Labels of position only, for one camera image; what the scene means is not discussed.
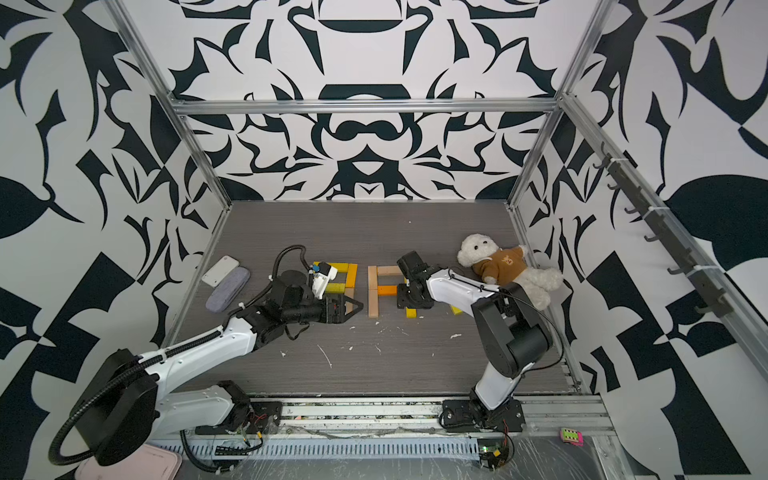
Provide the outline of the amber orange block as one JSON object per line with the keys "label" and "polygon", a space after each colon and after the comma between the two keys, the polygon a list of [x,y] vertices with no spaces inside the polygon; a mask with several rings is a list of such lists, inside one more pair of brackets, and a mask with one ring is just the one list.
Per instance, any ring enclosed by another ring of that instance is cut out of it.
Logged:
{"label": "amber orange block", "polygon": [[358,265],[354,263],[349,263],[347,272],[346,272],[346,279],[345,279],[346,288],[353,289],[356,286],[357,272],[358,272]]}

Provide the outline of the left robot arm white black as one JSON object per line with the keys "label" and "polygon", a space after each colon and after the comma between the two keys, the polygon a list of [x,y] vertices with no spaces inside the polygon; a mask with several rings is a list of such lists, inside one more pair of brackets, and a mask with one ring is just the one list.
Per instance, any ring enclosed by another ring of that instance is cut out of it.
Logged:
{"label": "left robot arm white black", "polygon": [[362,302],[328,291],[337,275],[332,265],[302,264],[281,272],[275,262],[269,282],[252,299],[229,312],[223,323],[200,335],[134,355],[120,349],[102,364],[69,418],[54,435],[48,460],[56,466],[89,458],[110,466],[130,457],[148,440],[197,426],[235,430],[248,423],[250,397],[234,382],[219,381],[193,392],[179,387],[232,359],[249,355],[286,336],[293,324],[343,324]]}

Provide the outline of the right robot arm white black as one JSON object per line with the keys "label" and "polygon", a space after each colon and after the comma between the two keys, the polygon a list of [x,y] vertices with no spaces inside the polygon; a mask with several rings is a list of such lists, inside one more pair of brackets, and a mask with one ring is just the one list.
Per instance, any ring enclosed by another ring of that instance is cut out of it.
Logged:
{"label": "right robot arm white black", "polygon": [[405,278],[397,286],[400,308],[425,310],[445,303],[474,319],[488,365],[473,393],[486,411],[509,400],[521,376],[554,345],[545,318],[520,285],[472,280],[428,265],[415,251],[398,259],[397,266]]}

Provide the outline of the purple grey pouch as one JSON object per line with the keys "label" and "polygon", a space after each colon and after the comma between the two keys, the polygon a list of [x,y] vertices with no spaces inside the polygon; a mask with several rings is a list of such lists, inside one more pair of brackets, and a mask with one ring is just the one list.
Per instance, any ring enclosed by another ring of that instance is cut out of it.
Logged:
{"label": "purple grey pouch", "polygon": [[213,290],[205,308],[213,313],[223,312],[250,280],[251,273],[244,267],[234,268]]}

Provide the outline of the white small device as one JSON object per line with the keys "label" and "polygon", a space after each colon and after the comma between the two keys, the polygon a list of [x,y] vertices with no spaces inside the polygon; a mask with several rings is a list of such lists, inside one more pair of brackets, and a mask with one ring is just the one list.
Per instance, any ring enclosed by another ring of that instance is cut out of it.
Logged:
{"label": "white small device", "polygon": [[201,281],[208,286],[216,287],[239,266],[238,260],[224,255],[203,274]]}

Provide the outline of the white teddy bear brown shirt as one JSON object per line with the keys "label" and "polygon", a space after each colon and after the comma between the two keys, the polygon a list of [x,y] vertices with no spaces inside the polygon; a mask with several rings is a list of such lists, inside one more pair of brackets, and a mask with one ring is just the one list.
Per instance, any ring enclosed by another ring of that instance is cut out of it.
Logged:
{"label": "white teddy bear brown shirt", "polygon": [[526,252],[522,245],[503,249],[487,235],[472,234],[462,241],[457,261],[462,267],[471,268],[486,284],[518,284],[533,307],[543,311],[550,305],[550,294],[563,285],[563,274],[555,268],[528,266]]}

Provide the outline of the green circuit board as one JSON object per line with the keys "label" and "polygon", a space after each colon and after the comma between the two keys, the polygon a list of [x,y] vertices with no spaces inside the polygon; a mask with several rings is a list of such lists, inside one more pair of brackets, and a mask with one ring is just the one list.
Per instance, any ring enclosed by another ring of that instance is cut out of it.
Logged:
{"label": "green circuit board", "polygon": [[491,471],[505,466],[515,454],[514,443],[509,436],[499,439],[480,439],[478,448],[480,467]]}

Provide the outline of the pink tray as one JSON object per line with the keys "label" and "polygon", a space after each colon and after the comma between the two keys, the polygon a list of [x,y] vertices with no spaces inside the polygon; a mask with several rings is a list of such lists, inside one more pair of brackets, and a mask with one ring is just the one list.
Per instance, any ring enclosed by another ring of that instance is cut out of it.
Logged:
{"label": "pink tray", "polygon": [[182,465],[182,457],[152,445],[143,445],[126,459],[100,466],[88,459],[75,471],[77,480],[169,480],[174,479]]}

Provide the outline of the pink green small gadget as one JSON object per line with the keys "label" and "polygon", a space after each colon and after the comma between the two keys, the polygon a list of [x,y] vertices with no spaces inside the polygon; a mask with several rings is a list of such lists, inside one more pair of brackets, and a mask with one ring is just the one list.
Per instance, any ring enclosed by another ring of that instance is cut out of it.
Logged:
{"label": "pink green small gadget", "polygon": [[560,438],[566,444],[575,445],[575,446],[584,445],[584,436],[578,430],[574,430],[570,428],[561,428]]}

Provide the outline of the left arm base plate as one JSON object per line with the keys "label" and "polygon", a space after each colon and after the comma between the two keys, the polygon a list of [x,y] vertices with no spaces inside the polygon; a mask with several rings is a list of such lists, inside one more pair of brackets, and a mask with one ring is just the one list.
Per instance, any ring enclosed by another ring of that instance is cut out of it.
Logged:
{"label": "left arm base plate", "polygon": [[223,424],[199,426],[194,432],[197,435],[275,433],[281,423],[282,409],[283,403],[280,401],[256,399],[251,401],[249,407],[237,404],[234,412],[229,414]]}

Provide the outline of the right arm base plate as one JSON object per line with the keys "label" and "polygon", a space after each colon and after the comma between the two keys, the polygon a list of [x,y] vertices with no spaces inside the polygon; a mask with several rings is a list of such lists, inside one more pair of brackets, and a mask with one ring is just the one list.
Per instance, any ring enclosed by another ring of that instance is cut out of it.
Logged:
{"label": "right arm base plate", "polygon": [[526,419],[521,403],[508,398],[499,407],[487,409],[478,399],[444,400],[438,416],[441,428],[452,433],[494,431],[519,433],[524,430]]}

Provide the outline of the aluminium front rail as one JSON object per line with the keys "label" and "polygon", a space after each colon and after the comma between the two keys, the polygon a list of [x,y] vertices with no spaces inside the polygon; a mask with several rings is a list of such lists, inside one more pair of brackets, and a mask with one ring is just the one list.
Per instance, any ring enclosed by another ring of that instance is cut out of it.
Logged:
{"label": "aluminium front rail", "polygon": [[[462,434],[444,430],[438,423],[444,400],[465,397],[367,397],[367,398],[258,398],[283,403],[281,423],[271,434],[305,434],[317,437],[364,435]],[[596,396],[522,395],[517,398],[527,435],[556,435],[561,428],[586,436],[613,435],[615,428]]]}

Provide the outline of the grey hook rail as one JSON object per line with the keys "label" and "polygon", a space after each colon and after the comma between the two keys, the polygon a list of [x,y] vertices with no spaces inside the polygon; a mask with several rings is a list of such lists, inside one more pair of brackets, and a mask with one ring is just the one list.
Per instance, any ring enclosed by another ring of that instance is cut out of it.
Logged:
{"label": "grey hook rail", "polygon": [[722,280],[717,278],[720,268],[701,250],[672,209],[655,193],[638,173],[630,160],[618,158],[600,147],[601,160],[596,166],[613,180],[611,190],[624,194],[631,206],[625,210],[642,220],[651,230],[645,237],[649,243],[660,243],[674,262],[667,269],[670,275],[683,275],[702,298],[704,305],[695,311],[701,315],[712,313],[723,318],[734,312]]}

